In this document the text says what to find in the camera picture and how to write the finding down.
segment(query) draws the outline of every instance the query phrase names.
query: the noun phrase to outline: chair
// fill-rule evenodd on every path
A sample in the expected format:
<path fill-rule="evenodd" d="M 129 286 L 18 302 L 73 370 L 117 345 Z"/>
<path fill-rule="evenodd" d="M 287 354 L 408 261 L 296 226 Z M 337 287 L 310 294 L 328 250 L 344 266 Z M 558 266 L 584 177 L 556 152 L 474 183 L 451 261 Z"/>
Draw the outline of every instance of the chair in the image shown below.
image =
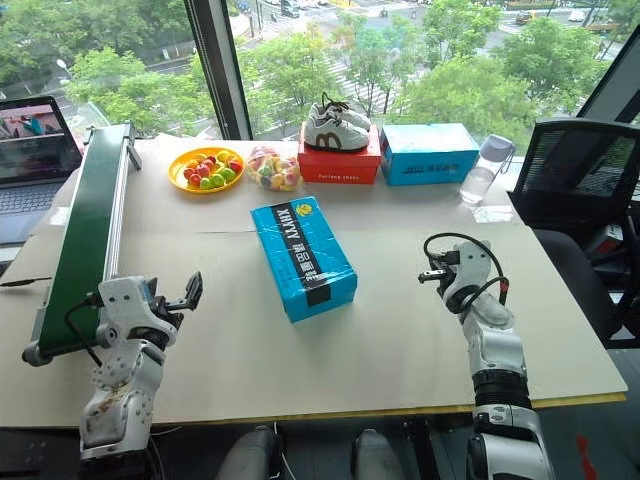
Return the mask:
<path fill-rule="evenodd" d="M 632 315 L 639 291 L 640 251 L 627 209 L 640 173 L 640 129 L 586 119 L 536 123 L 513 203 L 607 348 L 640 347 Z M 590 261 L 579 243 L 600 227 L 621 224 L 622 247 Z M 625 258 L 631 274 L 614 305 L 595 265 Z M 611 340 L 625 325 L 637 339 Z"/>

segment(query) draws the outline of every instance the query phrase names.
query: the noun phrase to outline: white table surface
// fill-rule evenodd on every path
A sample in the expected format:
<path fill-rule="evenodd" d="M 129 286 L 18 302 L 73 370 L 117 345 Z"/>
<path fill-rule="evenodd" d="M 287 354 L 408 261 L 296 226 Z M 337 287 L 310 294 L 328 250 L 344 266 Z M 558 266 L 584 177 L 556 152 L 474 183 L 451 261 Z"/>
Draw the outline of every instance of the white table surface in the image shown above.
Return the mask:
<path fill-rule="evenodd" d="M 619 399 L 626 391 L 562 279 L 517 217 L 476 224 L 452 185 L 309 185 L 305 193 L 318 197 L 359 285 L 353 304 L 292 325 L 248 212 L 289 196 L 265 192 L 249 179 L 225 194 L 182 195 L 166 180 L 166 164 L 194 143 L 166 137 L 139 143 L 144 165 L 129 179 L 120 273 L 158 276 L 159 292 L 168 298 L 183 293 L 196 269 L 205 286 L 200 307 L 187 313 L 168 350 L 156 422 L 469 408 L 473 388 L 461 328 L 436 285 L 416 280 L 427 266 L 424 239 L 444 230 L 492 242 L 511 279 L 508 306 L 539 405 Z M 235 146 L 245 153 L 246 144 Z M 500 189 L 489 198 L 495 205 L 505 200 Z M 53 273 L 61 230 L 40 228 L 3 280 Z M 46 287 L 40 282 L 0 289 L 0 381 L 13 386 L 0 389 L 0 426 L 75 426 L 90 398 L 86 354 L 58 357 L 40 368 L 20 360 Z"/>

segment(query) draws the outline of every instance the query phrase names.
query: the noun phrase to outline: red shoe box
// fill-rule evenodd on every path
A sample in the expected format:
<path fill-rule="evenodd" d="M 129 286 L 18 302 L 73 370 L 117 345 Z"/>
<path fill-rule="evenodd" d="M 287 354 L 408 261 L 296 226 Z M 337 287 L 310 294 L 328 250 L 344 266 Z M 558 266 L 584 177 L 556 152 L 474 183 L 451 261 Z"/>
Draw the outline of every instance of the red shoe box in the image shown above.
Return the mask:
<path fill-rule="evenodd" d="M 304 143 L 304 124 L 300 131 L 298 163 L 305 182 L 372 184 L 380 165 L 378 129 L 371 125 L 369 145 L 357 152 L 316 150 Z"/>

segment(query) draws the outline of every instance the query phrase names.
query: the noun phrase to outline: bottle cap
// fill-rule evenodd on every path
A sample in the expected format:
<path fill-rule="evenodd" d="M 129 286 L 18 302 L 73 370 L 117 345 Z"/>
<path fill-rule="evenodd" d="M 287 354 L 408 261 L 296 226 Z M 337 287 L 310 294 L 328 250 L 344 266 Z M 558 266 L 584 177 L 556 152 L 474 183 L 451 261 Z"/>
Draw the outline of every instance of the bottle cap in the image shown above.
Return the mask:
<path fill-rule="evenodd" d="M 490 162 L 504 162 L 513 151 L 513 142 L 499 135 L 489 135 L 480 147 L 480 155 Z"/>

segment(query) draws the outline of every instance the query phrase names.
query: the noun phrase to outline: laptop keyboard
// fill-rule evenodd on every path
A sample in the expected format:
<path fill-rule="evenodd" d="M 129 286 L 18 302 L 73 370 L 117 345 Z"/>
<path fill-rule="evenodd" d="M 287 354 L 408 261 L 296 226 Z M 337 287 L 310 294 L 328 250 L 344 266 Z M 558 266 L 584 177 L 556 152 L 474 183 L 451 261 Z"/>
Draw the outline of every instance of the laptop keyboard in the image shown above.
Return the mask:
<path fill-rule="evenodd" d="M 0 189 L 0 214 L 47 210 L 59 189 L 59 183 Z"/>

